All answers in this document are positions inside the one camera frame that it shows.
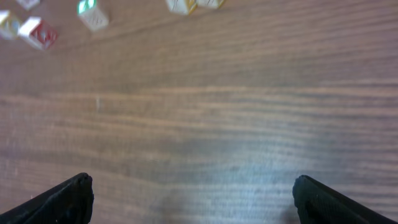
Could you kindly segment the green 4 wooden block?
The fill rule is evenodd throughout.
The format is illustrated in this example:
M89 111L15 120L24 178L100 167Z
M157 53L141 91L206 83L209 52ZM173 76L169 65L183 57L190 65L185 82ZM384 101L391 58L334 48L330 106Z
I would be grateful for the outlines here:
M80 20L92 32L103 29L109 24L109 18L97 0L81 0L76 10Z

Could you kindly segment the plain globe wooden block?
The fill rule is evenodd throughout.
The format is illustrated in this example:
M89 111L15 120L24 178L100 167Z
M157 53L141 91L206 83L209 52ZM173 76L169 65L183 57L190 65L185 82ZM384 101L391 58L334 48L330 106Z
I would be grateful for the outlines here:
M6 40L18 38L22 21L10 10L1 10L1 37Z

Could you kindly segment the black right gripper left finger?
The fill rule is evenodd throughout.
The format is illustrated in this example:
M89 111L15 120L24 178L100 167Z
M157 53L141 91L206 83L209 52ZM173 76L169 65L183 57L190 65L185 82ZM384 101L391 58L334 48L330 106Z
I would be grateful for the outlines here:
M79 173L1 214L1 224L89 224L93 213L93 179Z

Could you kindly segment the blue D wooden block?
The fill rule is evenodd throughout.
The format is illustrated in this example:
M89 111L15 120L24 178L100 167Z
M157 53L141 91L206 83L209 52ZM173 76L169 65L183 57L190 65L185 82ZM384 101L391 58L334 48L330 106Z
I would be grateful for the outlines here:
M30 46L39 50L48 49L58 38L56 30L41 17L29 17L20 26L18 35Z

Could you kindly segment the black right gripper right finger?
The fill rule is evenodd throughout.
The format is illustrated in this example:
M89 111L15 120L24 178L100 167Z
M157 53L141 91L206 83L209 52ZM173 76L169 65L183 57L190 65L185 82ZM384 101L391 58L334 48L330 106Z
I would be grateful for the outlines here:
M292 195L301 224L397 224L307 175L295 180Z

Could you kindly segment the yellow anchor wooden block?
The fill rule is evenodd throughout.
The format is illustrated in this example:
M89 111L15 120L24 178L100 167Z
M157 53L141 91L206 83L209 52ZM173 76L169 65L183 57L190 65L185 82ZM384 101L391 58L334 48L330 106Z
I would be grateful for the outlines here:
M219 8L225 0L197 0L197 4L200 7L207 7L210 9L217 9Z

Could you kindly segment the yellow G wooden block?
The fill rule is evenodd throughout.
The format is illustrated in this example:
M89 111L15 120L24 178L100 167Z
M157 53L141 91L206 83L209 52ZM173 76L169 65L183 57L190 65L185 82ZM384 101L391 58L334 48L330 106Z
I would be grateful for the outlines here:
M196 0L165 0L168 9L172 13L189 15L198 6Z

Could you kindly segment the yellow-edged wooden block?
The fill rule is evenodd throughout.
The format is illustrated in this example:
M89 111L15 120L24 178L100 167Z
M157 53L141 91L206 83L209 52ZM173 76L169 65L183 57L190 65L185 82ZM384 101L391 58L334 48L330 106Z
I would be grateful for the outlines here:
M33 9L40 4L40 0L16 0L26 11Z

